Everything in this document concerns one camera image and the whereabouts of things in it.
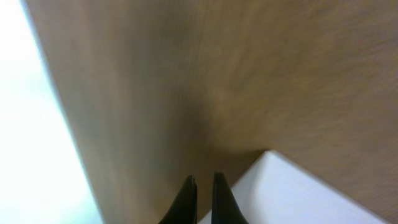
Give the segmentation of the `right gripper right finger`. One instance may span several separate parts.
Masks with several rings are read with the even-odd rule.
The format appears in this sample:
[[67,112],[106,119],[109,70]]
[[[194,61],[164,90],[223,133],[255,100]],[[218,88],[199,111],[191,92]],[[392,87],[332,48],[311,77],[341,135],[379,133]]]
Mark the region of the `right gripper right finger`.
[[215,172],[213,178],[211,224],[248,224],[221,172]]

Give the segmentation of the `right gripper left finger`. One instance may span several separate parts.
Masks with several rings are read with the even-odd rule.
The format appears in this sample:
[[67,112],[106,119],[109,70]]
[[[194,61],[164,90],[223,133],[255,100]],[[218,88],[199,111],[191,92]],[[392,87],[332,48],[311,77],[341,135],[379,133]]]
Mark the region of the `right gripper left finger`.
[[197,184],[189,175],[159,224],[197,224]]

